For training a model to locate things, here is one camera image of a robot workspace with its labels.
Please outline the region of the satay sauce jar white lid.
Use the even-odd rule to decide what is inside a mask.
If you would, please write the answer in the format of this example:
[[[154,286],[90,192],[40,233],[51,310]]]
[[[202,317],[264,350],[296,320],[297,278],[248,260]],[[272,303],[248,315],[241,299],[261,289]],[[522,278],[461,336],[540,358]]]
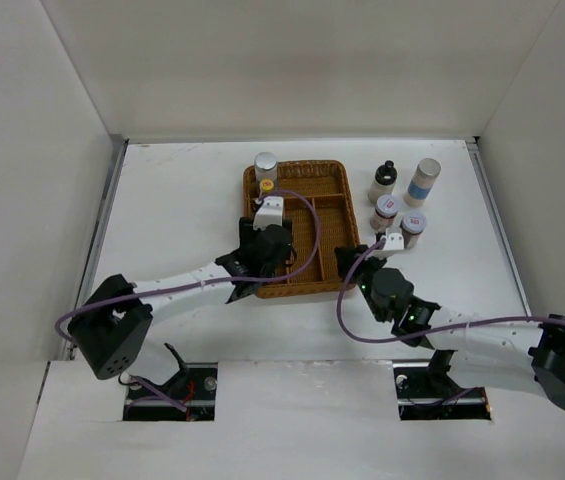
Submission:
[[[380,196],[376,201],[374,214],[370,221],[372,228],[376,231],[390,228],[401,209],[401,205],[401,200],[394,195]]]

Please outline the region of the dark spice jar white lid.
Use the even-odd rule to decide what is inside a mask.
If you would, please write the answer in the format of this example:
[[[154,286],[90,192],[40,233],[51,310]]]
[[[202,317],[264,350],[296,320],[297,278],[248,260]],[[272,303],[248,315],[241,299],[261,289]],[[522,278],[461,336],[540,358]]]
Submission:
[[[417,244],[426,226],[426,216],[420,210],[409,211],[403,216],[400,229],[405,249],[413,248]]]

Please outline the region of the red sauce bottle yellow cap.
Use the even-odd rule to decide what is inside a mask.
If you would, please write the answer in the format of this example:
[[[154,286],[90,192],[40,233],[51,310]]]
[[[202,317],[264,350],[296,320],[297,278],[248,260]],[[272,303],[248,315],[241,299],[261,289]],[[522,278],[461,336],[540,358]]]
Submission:
[[[262,179],[258,184],[258,195],[260,198],[270,194],[275,190],[275,181],[272,179]]]

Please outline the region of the black cap white powder bottle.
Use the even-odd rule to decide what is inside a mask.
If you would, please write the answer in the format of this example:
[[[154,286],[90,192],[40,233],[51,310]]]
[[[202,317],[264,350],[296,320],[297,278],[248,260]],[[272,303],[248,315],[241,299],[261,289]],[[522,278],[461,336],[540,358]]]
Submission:
[[[379,165],[375,170],[373,180],[368,189],[367,196],[369,201],[375,204],[381,196],[390,195],[393,192],[397,178],[398,171],[392,160],[386,160]]]

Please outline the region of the blue label bead bottle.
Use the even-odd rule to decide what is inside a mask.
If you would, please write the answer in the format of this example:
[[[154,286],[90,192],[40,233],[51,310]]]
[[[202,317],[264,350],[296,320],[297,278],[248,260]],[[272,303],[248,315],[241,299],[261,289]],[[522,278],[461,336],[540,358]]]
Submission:
[[[272,180],[277,182],[278,159],[272,152],[260,152],[254,157],[254,171],[256,182]]]

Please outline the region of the blue label bottle silver cap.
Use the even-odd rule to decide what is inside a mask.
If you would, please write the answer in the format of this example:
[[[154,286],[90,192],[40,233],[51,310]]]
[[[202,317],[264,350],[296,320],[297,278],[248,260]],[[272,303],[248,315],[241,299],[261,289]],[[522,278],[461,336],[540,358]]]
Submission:
[[[412,208],[421,207],[441,173],[441,164],[433,158],[419,161],[413,177],[404,194],[405,203]]]

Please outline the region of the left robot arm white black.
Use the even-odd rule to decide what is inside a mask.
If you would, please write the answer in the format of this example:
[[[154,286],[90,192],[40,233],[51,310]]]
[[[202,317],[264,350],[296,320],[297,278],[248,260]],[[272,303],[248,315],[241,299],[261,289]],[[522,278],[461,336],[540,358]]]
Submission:
[[[87,305],[128,297],[137,289],[170,292],[130,298],[76,315],[68,322],[68,334],[98,379],[125,373],[151,383],[164,398],[176,398],[186,387],[184,360],[173,345],[149,339],[149,330],[189,311],[230,304],[255,294],[264,278],[272,278],[295,256],[290,220],[256,230],[251,220],[242,217],[239,247],[204,267],[136,284],[121,274],[108,277]]]

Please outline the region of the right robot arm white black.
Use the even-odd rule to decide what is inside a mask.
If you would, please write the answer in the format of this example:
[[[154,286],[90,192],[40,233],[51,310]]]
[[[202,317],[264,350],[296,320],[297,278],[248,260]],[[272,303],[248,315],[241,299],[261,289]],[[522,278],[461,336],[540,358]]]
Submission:
[[[422,299],[379,258],[382,245],[336,248],[338,274],[359,288],[377,322],[390,325],[386,343],[432,351],[425,380],[433,393],[492,387],[537,395],[565,411],[565,316],[479,319]]]

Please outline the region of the brown wicker divided basket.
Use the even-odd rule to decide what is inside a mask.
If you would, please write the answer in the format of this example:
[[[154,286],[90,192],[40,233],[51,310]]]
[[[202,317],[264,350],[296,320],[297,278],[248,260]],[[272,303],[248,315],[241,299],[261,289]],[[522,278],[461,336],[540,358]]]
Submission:
[[[336,160],[296,160],[278,164],[278,186],[294,191],[309,201],[321,225],[318,250],[310,265],[297,276],[283,282],[262,286],[256,296],[261,299],[336,292],[341,288],[336,247],[356,247],[360,243],[357,220],[344,165]],[[244,216],[253,218],[257,187],[255,167],[243,173]],[[295,272],[308,260],[315,242],[313,215],[305,204],[284,195],[284,219],[292,221],[293,246],[298,259],[293,266],[276,271],[276,276]]]

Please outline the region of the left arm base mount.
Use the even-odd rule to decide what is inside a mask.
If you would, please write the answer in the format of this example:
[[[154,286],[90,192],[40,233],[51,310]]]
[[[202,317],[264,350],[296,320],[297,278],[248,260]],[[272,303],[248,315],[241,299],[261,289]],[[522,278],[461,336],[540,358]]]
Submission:
[[[218,380],[217,363],[189,363],[187,379],[180,383],[175,399],[186,407],[181,411],[141,386],[128,375],[118,377],[126,389],[122,420],[127,422],[206,422],[215,419]]]

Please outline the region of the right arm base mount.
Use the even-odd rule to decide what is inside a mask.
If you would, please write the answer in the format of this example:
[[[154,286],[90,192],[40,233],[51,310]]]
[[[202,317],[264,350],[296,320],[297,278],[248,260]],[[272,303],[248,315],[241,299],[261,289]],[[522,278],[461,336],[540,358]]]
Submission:
[[[393,376],[402,421],[490,420],[484,388],[460,387],[450,370],[451,351],[436,352],[429,360],[399,360]]]

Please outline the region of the aluminium table edge rail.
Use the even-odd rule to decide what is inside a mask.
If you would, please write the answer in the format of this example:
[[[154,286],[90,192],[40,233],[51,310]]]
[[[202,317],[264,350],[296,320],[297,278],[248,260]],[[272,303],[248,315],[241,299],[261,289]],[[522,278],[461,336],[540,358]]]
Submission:
[[[109,138],[112,143],[112,155],[109,160],[104,187],[99,198],[97,215],[92,228],[74,305],[70,310],[82,306],[91,292],[126,151],[129,145],[129,139],[121,134],[111,134]]]

